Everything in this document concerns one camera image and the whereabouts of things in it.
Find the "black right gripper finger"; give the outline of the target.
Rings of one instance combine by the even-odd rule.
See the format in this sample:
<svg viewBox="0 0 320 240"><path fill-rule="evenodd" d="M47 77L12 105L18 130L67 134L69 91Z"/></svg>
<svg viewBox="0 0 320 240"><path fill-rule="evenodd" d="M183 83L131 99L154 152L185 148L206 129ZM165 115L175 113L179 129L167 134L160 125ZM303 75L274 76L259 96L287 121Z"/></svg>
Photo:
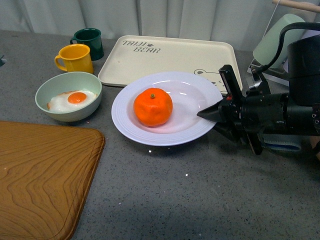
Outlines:
<svg viewBox="0 0 320 240"><path fill-rule="evenodd" d="M214 105L207 107L201 111L199 111L196 115L203 119L216 122L216 123L224 123L225 117L221 112L220 101L215 103Z"/></svg>
<svg viewBox="0 0 320 240"><path fill-rule="evenodd" d="M217 122L213 127L215 131L220 133L222 136L226 137L228 140L237 142L238 141L238 132L237 130L228 123Z"/></svg>

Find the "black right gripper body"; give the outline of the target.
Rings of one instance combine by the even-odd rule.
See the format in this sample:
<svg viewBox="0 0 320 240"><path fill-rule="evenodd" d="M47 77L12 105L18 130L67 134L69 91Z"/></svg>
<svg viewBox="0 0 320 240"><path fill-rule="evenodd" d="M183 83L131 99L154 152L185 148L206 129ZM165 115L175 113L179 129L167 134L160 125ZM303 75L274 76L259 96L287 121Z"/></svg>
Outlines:
<svg viewBox="0 0 320 240"><path fill-rule="evenodd" d="M260 155L263 151L261 134L284 134L286 132L288 93L271 94L269 84L263 74L253 69L253 79L260 84L243 96L233 67L224 65L219 70L227 90L219 109L227 123L231 123L239 136L245 138L251 150Z"/></svg>

